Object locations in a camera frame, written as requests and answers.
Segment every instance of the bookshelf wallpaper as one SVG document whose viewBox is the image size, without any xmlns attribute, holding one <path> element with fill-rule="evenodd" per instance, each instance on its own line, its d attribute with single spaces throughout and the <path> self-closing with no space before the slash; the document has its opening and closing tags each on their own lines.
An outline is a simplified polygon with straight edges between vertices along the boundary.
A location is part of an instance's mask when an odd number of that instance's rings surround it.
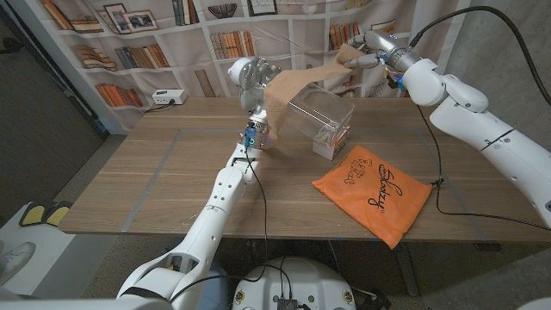
<svg viewBox="0 0 551 310">
<path fill-rule="evenodd" d="M 456 1 L 415 0 L 26 0 L 102 104 L 127 130 L 157 89 L 238 96 L 227 76 L 239 57 L 283 70 L 330 62 L 349 37 L 370 29 L 407 43 Z M 445 67 L 457 22 L 427 32 L 416 51 Z M 318 84 L 342 97 L 396 96 L 384 69 L 354 70 Z"/>
</svg>

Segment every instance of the wooden table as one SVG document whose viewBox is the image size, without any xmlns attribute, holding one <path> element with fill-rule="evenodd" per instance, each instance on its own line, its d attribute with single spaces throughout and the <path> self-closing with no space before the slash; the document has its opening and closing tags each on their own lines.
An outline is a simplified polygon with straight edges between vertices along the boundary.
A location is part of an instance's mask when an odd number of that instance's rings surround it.
<svg viewBox="0 0 551 310">
<path fill-rule="evenodd" d="M 283 142 L 263 152 L 259 177 L 268 199 L 274 239 L 376 239 L 313 187 L 355 145 L 430 183 L 436 148 L 409 99 L 356 99 L 350 141 L 330 161 L 313 143 L 285 129 Z M 426 108 L 428 117 L 431 108 Z M 237 98 L 190 98 L 183 106 L 146 115 L 72 206 L 59 228 L 67 233 L 184 235 L 226 165 L 247 117 Z M 538 224 L 518 189 L 479 152 L 435 129 L 446 182 L 441 208 L 509 216 Z M 551 241 L 551 233 L 504 220 L 450 216 L 430 195 L 404 240 Z M 225 236 L 263 237 L 263 199 L 257 185 L 234 208 Z"/>
</svg>

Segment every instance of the orange drawstring bag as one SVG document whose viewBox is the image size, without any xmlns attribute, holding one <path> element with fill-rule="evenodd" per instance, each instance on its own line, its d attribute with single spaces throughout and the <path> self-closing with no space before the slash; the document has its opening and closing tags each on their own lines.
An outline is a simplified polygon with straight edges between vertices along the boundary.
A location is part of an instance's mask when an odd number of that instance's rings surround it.
<svg viewBox="0 0 551 310">
<path fill-rule="evenodd" d="M 413 224 L 431 189 L 360 146 L 312 184 L 391 249 Z"/>
</svg>

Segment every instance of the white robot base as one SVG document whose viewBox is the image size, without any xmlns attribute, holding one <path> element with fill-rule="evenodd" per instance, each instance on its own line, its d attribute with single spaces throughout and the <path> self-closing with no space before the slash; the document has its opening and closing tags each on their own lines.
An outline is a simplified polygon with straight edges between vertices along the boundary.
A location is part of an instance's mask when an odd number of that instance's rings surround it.
<svg viewBox="0 0 551 310">
<path fill-rule="evenodd" d="M 348 283 L 322 263 L 303 257 L 280 257 L 267 262 L 267 265 L 262 278 L 257 282 L 239 283 L 233 296 L 233 309 L 296 308 L 289 307 L 289 303 L 306 310 L 356 309 L 354 295 Z M 276 268 L 281 268 L 289 276 L 290 290 L 286 276 Z M 256 267 L 246 278 L 257 279 L 262 269 L 262 265 Z"/>
</svg>

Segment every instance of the printed logo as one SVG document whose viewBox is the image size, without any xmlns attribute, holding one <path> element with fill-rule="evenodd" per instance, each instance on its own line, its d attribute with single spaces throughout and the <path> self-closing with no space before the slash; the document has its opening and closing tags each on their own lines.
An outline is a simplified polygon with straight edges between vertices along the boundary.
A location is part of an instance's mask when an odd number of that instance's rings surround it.
<svg viewBox="0 0 551 310">
<path fill-rule="evenodd" d="M 370 167 L 373 164 L 371 159 L 358 159 L 358 160 L 352 160 L 350 163 L 350 171 L 348 171 L 348 176 L 344 180 L 347 184 L 355 184 L 356 181 L 354 181 L 354 175 L 356 175 L 357 178 L 362 178 L 365 174 L 365 167 Z"/>
<path fill-rule="evenodd" d="M 387 192 L 387 188 L 394 189 L 396 194 L 402 195 L 402 189 L 391 182 L 394 179 L 394 175 L 390 170 L 385 168 L 384 164 L 379 165 L 379 178 L 381 180 L 381 189 L 379 190 L 379 199 L 375 200 L 374 198 L 369 198 L 368 203 L 372 206 L 377 206 L 380 209 L 381 213 L 385 213 L 385 200 L 387 196 L 390 196 L 390 193 Z"/>
</svg>

